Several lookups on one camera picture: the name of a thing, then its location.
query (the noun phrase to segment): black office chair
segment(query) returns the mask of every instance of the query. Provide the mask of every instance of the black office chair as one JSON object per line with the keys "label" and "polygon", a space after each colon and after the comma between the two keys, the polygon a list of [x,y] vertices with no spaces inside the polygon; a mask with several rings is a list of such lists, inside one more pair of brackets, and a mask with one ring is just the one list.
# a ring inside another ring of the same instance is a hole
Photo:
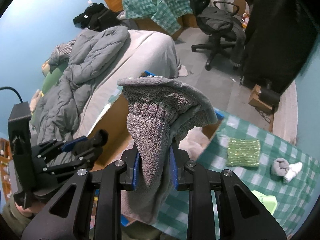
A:
{"label": "black office chair", "polygon": [[[211,62],[217,54],[221,54],[226,58],[230,58],[230,54],[225,51],[227,48],[233,48],[237,39],[236,33],[232,30],[234,24],[241,26],[241,22],[234,18],[239,11],[239,6],[231,2],[215,1],[215,7],[208,7],[210,0],[190,0],[190,7],[196,17],[199,28],[209,36],[211,44],[192,45],[191,50],[196,52],[197,49],[211,50],[211,54],[205,64],[206,70],[211,70]],[[217,8],[217,3],[231,4],[237,8],[233,13],[226,12]],[[221,44],[221,38],[227,43]]]}

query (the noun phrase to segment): green sponge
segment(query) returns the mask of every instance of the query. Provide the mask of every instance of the green sponge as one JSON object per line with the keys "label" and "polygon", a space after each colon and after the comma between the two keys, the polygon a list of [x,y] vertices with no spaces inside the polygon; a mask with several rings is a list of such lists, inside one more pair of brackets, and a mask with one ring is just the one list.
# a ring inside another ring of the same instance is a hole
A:
{"label": "green sponge", "polygon": [[275,196],[266,196],[256,190],[253,190],[252,193],[257,197],[258,200],[265,206],[266,209],[273,215],[276,211],[278,202]]}
{"label": "green sponge", "polygon": [[229,139],[227,166],[258,167],[259,156],[259,140]]}

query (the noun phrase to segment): blue wall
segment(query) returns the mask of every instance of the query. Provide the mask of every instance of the blue wall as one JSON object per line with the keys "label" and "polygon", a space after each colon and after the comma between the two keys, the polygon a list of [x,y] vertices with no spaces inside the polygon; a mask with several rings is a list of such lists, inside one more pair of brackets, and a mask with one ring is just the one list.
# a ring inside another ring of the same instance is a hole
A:
{"label": "blue wall", "polygon": [[[0,87],[12,86],[24,101],[30,101],[42,87],[42,63],[56,45],[81,31],[72,19],[87,8],[87,1],[14,0],[0,18]],[[12,91],[0,91],[0,137],[8,137],[8,117],[16,103],[19,100]]]}
{"label": "blue wall", "polygon": [[[308,60],[296,78],[298,97],[298,134],[296,146],[320,161],[320,35]],[[296,230],[309,215],[320,194],[320,179],[306,206],[306,212]]]}

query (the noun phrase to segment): green checkered tablecloth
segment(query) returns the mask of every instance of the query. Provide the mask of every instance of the green checkered tablecloth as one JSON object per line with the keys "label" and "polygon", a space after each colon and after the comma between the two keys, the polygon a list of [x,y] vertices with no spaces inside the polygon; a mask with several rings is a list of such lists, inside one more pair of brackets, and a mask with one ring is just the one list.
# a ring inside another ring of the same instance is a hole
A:
{"label": "green checkered tablecloth", "polygon": [[122,0],[122,5],[127,19],[151,18],[169,34],[181,28],[178,17],[192,13],[189,0]]}
{"label": "green checkered tablecloth", "polygon": [[[224,116],[216,136],[197,160],[205,168],[222,171],[226,168],[227,147],[229,138],[260,140],[260,165],[258,168],[228,167],[249,187],[265,195],[274,195],[278,206],[274,217],[286,234],[296,227],[305,210],[306,203],[318,179],[320,167],[318,160],[302,153],[281,138],[264,131],[247,121],[220,111]],[[282,157],[289,163],[302,162],[302,171],[288,184],[282,178],[270,174],[272,162]],[[159,230],[179,239],[186,239],[188,224],[187,191],[172,190],[159,212],[158,221],[153,225]],[[217,205],[212,191],[215,228],[217,239],[220,239]]]}

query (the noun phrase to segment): chair wheel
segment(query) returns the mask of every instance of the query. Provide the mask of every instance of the chair wheel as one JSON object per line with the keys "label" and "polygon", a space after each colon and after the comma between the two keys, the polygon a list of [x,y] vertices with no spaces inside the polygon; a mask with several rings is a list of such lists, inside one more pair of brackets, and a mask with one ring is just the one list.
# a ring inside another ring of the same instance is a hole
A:
{"label": "chair wheel", "polygon": [[205,70],[207,70],[207,71],[210,71],[210,70],[211,70],[210,64],[206,64],[204,68],[205,68]]}

